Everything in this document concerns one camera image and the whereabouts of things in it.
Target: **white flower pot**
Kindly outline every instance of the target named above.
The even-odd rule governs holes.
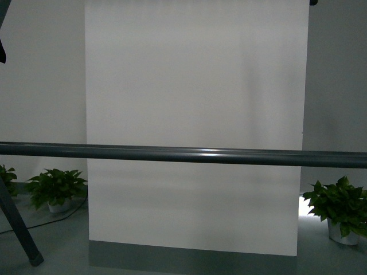
[[[51,213],[61,213],[70,209],[70,199],[66,198],[63,205],[48,205]]]
[[[342,238],[340,233],[340,223],[336,225],[331,224],[331,219],[327,218],[327,226],[329,228],[329,238],[335,242],[342,243],[344,245],[358,245],[360,236],[354,232],[350,232],[348,236]]]

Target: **gray wall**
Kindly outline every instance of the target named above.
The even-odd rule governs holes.
[[[320,0],[310,7],[303,149],[367,151],[367,1]],[[367,170],[303,167],[310,183],[347,175],[367,187]]]
[[[85,143],[84,1],[12,0],[0,30],[0,140]],[[85,159],[0,156],[25,181]]]
[[[304,150],[367,151],[366,0],[320,0],[310,7]],[[0,37],[0,140],[85,143],[84,1],[12,0]],[[43,168],[85,160],[0,156],[20,180]],[[317,179],[348,175],[367,186],[367,171],[302,168],[301,191]]]

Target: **green leaves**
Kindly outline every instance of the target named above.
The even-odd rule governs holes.
[[[334,225],[341,223],[342,237],[351,231],[367,235],[367,191],[350,185],[347,176],[336,184],[322,185],[317,181],[312,186],[314,191],[302,196],[310,200],[309,206],[314,207],[310,213],[320,216],[321,221],[330,218]]]
[[[62,205],[65,198],[86,194],[83,188],[86,180],[79,178],[80,171],[45,170],[45,173],[30,178],[30,183],[25,186],[31,194],[31,204],[36,209],[46,202],[50,205]]]
[[[5,168],[5,165],[0,166],[0,177],[3,180],[10,196],[16,197],[18,195],[17,185],[13,180],[17,179],[17,175],[12,173],[15,171],[14,168],[9,168],[8,170]]]

